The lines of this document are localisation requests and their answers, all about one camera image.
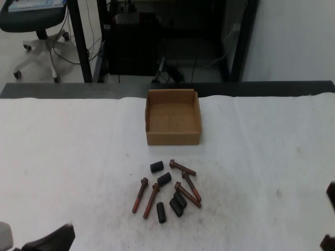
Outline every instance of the chair seat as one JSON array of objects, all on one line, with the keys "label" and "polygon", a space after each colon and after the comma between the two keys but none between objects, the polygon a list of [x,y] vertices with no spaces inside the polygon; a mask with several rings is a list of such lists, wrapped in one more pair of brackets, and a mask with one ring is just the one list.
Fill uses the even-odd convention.
[{"label": "chair seat", "polygon": [[26,12],[8,12],[6,4],[0,12],[0,28],[5,32],[45,30],[63,22],[66,6]]}]

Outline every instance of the black table edge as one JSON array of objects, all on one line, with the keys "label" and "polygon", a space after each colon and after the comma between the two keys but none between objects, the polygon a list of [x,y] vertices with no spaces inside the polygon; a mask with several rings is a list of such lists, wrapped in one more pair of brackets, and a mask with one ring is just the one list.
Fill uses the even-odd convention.
[{"label": "black table edge", "polygon": [[150,89],[195,89],[199,97],[224,95],[231,97],[299,97],[335,93],[332,81],[239,82],[190,84],[59,84],[8,83],[0,98],[86,99],[86,98],[146,98]]}]

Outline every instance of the keyboard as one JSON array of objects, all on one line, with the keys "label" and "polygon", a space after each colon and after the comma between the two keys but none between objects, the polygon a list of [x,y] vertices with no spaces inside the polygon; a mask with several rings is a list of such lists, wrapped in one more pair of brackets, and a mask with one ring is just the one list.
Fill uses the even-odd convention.
[{"label": "keyboard", "polygon": [[14,0],[8,8],[9,12],[26,12],[29,10],[64,7],[66,0]]}]

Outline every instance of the chair base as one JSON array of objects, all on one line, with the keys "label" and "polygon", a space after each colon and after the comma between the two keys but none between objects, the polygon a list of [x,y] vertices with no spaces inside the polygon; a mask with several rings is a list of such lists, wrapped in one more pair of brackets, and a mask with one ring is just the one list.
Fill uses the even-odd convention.
[{"label": "chair base", "polygon": [[31,62],[33,62],[42,52],[45,52],[48,57],[48,62],[51,68],[53,80],[55,83],[59,83],[60,77],[54,68],[51,50],[53,47],[55,49],[64,49],[64,47],[72,47],[72,48],[74,47],[71,44],[59,42],[58,40],[61,37],[64,37],[65,40],[69,39],[68,33],[65,32],[65,30],[62,30],[60,33],[54,34],[52,36],[48,36],[46,39],[37,39],[34,41],[23,41],[24,48],[26,48],[27,51],[31,50],[31,52],[29,52],[29,57],[27,59],[25,59],[23,62],[21,62],[14,68],[15,78],[21,78],[22,75],[21,75],[20,70],[26,67]]}]

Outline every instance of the office chair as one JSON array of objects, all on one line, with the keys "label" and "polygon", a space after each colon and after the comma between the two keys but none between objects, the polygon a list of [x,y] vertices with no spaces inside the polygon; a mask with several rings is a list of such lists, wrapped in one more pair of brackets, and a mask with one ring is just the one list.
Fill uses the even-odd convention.
[{"label": "office chair", "polygon": [[20,69],[30,64],[42,53],[42,51],[44,51],[48,57],[53,80],[55,83],[59,83],[60,77],[54,68],[51,50],[53,45],[55,49],[63,49],[64,46],[72,45],[58,41],[61,37],[66,41],[69,40],[69,34],[64,30],[61,30],[59,34],[57,33],[48,36],[46,29],[63,22],[66,13],[66,5],[62,8],[8,12],[8,7],[12,2],[13,0],[6,0],[0,12],[0,28],[5,32],[16,33],[35,31],[38,37],[38,39],[34,41],[23,41],[24,48],[29,51],[29,57],[14,68],[15,78],[21,78],[22,75]]}]

